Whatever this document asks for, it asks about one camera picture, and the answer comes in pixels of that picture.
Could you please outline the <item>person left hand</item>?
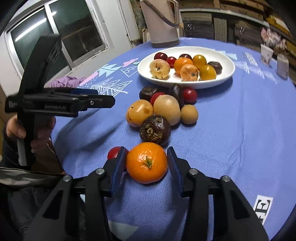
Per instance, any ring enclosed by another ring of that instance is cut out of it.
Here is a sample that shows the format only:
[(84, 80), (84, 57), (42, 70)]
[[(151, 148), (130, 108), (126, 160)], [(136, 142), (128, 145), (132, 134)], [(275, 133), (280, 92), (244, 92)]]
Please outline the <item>person left hand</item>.
[[(56, 124), (56, 118), (54, 116), (50, 117), (50, 120), (44, 127), (36, 128), (36, 138), (31, 142), (31, 148), (33, 153), (38, 153), (47, 147), (47, 142), (51, 136), (52, 130)], [(18, 122), (17, 115), (11, 117), (6, 124), (6, 135), (11, 140), (16, 140), (17, 138), (24, 139), (26, 137), (26, 130)]]

